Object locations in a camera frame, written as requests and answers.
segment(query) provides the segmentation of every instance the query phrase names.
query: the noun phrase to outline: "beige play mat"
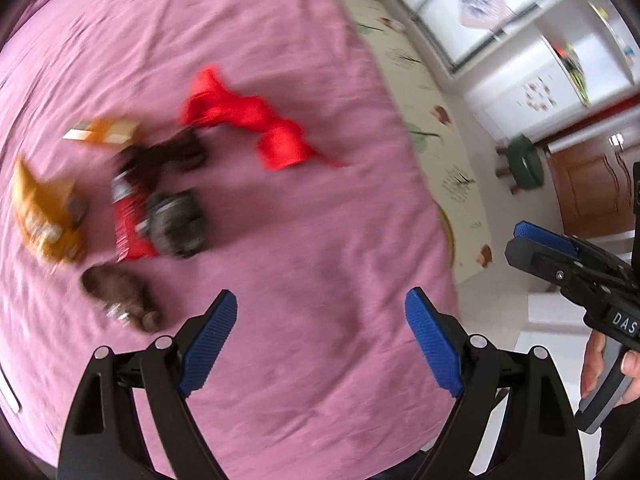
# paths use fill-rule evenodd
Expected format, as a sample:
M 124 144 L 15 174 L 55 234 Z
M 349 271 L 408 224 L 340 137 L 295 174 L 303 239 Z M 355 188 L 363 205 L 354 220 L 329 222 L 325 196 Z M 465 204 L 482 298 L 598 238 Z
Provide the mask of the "beige play mat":
M 440 205 L 456 282 L 463 282 L 491 260 L 491 240 L 460 133 L 418 53 L 404 33 L 385 24 L 384 18 L 390 15 L 382 4 L 377 0 L 343 2 L 378 60 L 407 126 L 429 190 Z

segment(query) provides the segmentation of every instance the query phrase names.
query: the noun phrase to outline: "pink bedsheet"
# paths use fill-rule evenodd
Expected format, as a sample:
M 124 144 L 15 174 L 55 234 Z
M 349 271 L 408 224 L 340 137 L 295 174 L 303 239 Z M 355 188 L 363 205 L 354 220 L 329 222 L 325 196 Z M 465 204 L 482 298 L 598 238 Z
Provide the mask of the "pink bedsheet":
M 196 72 L 217 64 L 230 88 L 265 97 L 308 128 L 319 159 L 265 171 L 256 136 L 205 133 L 210 164 L 169 174 L 195 187 L 210 251 L 129 267 L 152 284 L 175 333 L 221 288 L 238 323 L 188 405 L 232 480 L 360 480 L 439 432 L 452 402 L 437 388 L 403 316 L 421 285 L 457 313 L 436 206 L 374 60 L 339 0 L 52 0 L 0 54 L 0 364 L 22 403 L 2 410 L 23 444 L 57 462 L 66 413 L 92 351 L 144 348 L 154 337 L 107 320 L 78 277 L 114 257 L 112 153 L 60 140 L 74 120 L 139 116 L 173 134 Z M 90 199 L 91 253 L 43 269 L 10 213 L 12 163 L 74 176 Z M 148 406 L 140 407 L 158 469 Z

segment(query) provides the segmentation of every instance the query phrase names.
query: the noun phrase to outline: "brown wooden door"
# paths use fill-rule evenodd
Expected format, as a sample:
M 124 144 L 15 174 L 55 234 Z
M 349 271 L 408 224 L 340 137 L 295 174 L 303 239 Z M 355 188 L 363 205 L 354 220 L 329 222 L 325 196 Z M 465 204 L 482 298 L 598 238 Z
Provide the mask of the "brown wooden door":
M 592 238 L 633 229 L 633 164 L 638 161 L 640 123 L 548 154 L 565 234 Z

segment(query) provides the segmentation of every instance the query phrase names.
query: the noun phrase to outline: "wrinkled sheet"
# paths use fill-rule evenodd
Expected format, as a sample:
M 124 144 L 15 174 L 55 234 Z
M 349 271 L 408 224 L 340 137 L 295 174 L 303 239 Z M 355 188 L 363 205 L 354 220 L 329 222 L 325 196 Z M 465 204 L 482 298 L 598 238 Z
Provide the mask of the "wrinkled sheet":
M 22 411 L 23 444 L 57 462 L 67 410 L 92 351 L 154 336 L 108 320 L 78 277 L 114 258 L 113 153 L 60 140 L 99 114 L 141 118 L 148 142 L 175 133 L 191 79 L 216 64 L 229 88 L 263 96 L 344 163 L 267 172 L 254 134 L 204 132 L 212 157 L 163 187 L 194 187 L 210 250 L 126 266 L 148 278 L 173 334 L 222 288 L 238 323 L 188 405 L 232 480 L 360 480 L 440 431 L 452 401 L 404 322 L 421 285 L 457 314 L 447 246 L 406 129 L 339 0 L 51 0 L 0 53 L 0 364 Z M 10 212 L 14 158 L 72 176 L 89 199 L 90 255 L 51 273 Z M 171 474 L 141 396 L 156 467 Z

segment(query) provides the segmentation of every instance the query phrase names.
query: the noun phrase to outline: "green stool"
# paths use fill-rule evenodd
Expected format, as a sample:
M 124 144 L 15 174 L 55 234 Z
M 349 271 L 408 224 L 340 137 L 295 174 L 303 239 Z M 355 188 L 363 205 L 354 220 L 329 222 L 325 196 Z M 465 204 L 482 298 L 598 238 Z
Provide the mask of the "green stool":
M 536 189 L 545 183 L 545 169 L 538 155 L 538 150 L 528 137 L 520 135 L 515 137 L 508 146 L 499 146 L 495 149 L 499 155 L 506 155 L 508 168 L 498 168 L 495 176 L 501 178 L 512 176 L 516 181 L 511 186 L 511 194 L 515 195 L 521 189 Z

